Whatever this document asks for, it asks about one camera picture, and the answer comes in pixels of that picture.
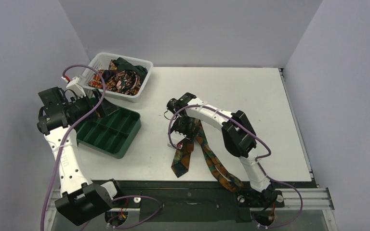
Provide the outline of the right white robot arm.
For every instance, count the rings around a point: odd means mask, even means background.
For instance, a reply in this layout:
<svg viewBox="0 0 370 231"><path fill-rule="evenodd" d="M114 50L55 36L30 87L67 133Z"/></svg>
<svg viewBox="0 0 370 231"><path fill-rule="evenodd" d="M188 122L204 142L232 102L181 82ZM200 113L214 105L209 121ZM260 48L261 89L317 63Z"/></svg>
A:
<svg viewBox="0 0 370 231"><path fill-rule="evenodd" d="M250 154L257 147L258 138L243 111L218 109L189 92L179 99L170 99L167 110L173 114L169 124L168 145L175 149L171 168L176 177L188 172L190 156L197 143L211 174L225 189L238 194L238 202L251 202L256 207L283 203L281 191L275 189L274 183L264 173L259 157ZM249 178L248 186L221 163L208 144L203 123L221 132L225 149L243 165Z"/></svg>

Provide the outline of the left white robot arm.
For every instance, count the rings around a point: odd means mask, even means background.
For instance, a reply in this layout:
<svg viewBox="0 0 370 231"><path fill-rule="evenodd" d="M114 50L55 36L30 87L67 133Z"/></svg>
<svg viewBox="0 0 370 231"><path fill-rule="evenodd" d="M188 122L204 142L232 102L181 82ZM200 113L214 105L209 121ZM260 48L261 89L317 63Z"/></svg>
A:
<svg viewBox="0 0 370 231"><path fill-rule="evenodd" d="M56 162L54 174L60 179L61 198L55 201L55 207L76 226L124 202L124 193L114 179L103 184L93 183L79 167L75 127L118 110L98 89L92 93L92 98L82 95L68 101L65 91L59 87L39 92L43 107L37 127L52 149Z"/></svg>

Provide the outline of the orange green patterned tie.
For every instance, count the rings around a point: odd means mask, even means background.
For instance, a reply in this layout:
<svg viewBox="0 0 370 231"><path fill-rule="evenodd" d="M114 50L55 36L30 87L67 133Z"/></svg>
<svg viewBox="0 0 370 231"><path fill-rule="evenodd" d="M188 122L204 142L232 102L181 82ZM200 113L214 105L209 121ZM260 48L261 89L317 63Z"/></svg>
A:
<svg viewBox="0 0 370 231"><path fill-rule="evenodd" d="M200 127L200 130L195 139L190 141L185 138L180 142L183 144L182 149L175 151L171 164L171 169L175 176L179 178L189 171L190 157L194 151L194 144L197 143L201 147L205 162L213 177L230 192L239 192L244 187L243 182L225 168L210 148L200 120L198 126Z"/></svg>

